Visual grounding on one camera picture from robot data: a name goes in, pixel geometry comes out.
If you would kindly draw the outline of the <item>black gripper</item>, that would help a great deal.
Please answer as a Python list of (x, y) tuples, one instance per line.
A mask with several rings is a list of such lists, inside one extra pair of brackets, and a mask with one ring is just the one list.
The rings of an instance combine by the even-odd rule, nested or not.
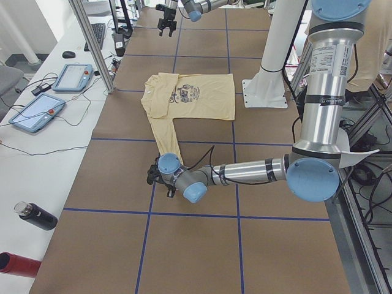
[(178, 6), (177, 0), (166, 0), (164, 4), (157, 4), (155, 9), (162, 11), (164, 17), (159, 19), (157, 28), (159, 29), (159, 35), (163, 36), (165, 28), (169, 28), (168, 36), (172, 37), (174, 31), (176, 31), (177, 21), (175, 20), (176, 9)]
[(148, 185), (153, 185), (154, 183), (163, 184), (168, 189), (167, 197), (173, 198), (175, 196), (176, 188), (171, 184), (167, 184), (163, 180), (163, 177), (158, 169), (158, 160), (159, 157), (156, 157), (154, 163), (150, 166), (149, 170), (147, 171), (146, 182)]

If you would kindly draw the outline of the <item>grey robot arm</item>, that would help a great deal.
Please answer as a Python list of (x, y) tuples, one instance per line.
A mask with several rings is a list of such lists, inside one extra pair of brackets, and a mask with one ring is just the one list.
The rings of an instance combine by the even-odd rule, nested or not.
[[(181, 1), (188, 18), (192, 22), (196, 22), (201, 19), (203, 14), (206, 14), (214, 9), (220, 8), (226, 5), (236, 5), (239, 1), (234, 0), (183, 0)], [(157, 4), (156, 10), (164, 13), (163, 18), (159, 19), (157, 28), (159, 35), (162, 37), (165, 28), (169, 28), (168, 36), (171, 37), (173, 32), (176, 30), (177, 21), (175, 20), (176, 11), (178, 8), (178, 1), (165, 1), (164, 4)]]
[(369, 1), (313, 1), (309, 28), (312, 45), (301, 135), (289, 154), (237, 164), (186, 167), (176, 139), (176, 118), (233, 120), (235, 86), (230, 74), (159, 73), (145, 84), (141, 103), (160, 156), (148, 170), (148, 184), (164, 184), (198, 202), (208, 186), (260, 185), (284, 180), (298, 197), (322, 202), (339, 186), (339, 169), (366, 157), (353, 153), (340, 129), (341, 111), (353, 46), (364, 33)]

